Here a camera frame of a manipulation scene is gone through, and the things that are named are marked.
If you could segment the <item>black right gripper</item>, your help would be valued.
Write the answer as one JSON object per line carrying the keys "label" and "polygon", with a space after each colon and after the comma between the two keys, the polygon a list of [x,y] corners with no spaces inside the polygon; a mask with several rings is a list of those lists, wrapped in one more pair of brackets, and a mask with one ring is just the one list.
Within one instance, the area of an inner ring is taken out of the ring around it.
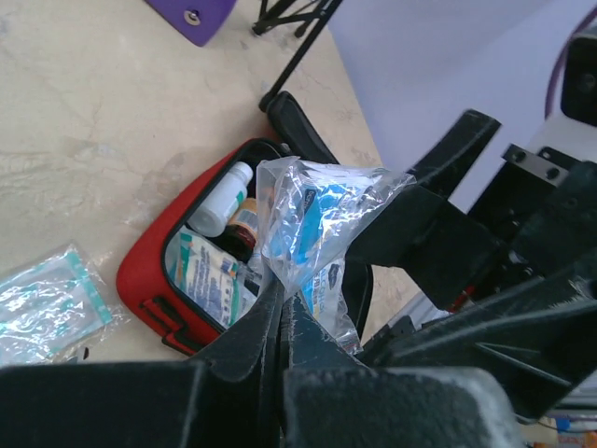
{"label": "black right gripper", "polygon": [[596,369],[596,165],[506,164],[464,213],[449,202],[501,122],[467,109],[347,257],[404,270],[448,316],[365,346],[371,367],[474,367],[536,420]]}

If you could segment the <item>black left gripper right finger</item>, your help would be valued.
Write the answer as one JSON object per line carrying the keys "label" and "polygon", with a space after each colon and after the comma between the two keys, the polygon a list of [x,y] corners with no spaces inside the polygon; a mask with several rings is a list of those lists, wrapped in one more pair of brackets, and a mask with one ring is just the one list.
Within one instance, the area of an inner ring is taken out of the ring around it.
{"label": "black left gripper right finger", "polygon": [[355,447],[356,399],[365,371],[312,317],[288,300],[281,326],[279,409],[288,447]]}

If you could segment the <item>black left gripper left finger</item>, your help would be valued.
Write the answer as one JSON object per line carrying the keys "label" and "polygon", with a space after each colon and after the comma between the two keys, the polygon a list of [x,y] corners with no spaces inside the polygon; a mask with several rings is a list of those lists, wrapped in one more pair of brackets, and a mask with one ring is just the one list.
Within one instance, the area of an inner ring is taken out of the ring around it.
{"label": "black left gripper left finger", "polygon": [[272,278],[238,322],[202,349],[200,447],[277,447],[279,327],[285,289]]}

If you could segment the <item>blue clear plastic pouch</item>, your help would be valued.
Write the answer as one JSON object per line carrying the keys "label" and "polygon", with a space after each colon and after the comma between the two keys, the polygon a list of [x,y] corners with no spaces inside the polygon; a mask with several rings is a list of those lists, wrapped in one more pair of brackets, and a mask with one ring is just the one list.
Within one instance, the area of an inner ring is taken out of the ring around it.
{"label": "blue clear plastic pouch", "polygon": [[257,300],[262,275],[187,227],[167,244],[165,264],[174,285],[225,329]]}

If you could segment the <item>small orange brown bottle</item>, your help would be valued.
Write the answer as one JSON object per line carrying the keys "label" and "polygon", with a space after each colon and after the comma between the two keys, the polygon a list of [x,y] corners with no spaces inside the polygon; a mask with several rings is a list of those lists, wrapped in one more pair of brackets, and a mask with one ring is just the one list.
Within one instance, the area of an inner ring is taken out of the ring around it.
{"label": "small orange brown bottle", "polygon": [[248,262],[257,245],[257,200],[247,198],[233,214],[217,245],[236,260]]}

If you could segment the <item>white green medicine bottle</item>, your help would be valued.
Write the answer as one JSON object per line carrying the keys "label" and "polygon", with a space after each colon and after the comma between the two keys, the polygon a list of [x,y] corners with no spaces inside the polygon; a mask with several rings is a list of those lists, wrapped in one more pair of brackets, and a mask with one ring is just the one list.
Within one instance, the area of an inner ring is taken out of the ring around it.
{"label": "white green medicine bottle", "polygon": [[247,197],[253,169],[245,162],[236,162],[201,202],[187,221],[198,234],[214,238],[225,230],[230,218]]}

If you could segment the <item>blue wipe sachets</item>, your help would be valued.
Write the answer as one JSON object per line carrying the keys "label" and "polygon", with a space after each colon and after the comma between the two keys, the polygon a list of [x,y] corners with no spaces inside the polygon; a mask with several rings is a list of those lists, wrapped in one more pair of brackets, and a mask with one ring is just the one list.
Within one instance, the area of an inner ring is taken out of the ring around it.
{"label": "blue wipe sachets", "polygon": [[257,166],[257,247],[282,283],[350,355],[362,350],[341,292],[349,245],[406,187],[411,174],[304,161]]}

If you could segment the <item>beige bandage pack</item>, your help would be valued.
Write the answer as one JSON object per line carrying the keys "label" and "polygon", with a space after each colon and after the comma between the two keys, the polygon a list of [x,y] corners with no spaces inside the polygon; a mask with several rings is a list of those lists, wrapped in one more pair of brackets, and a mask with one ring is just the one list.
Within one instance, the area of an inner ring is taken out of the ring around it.
{"label": "beige bandage pack", "polygon": [[85,252],[61,245],[1,276],[1,366],[80,362],[129,320]]}

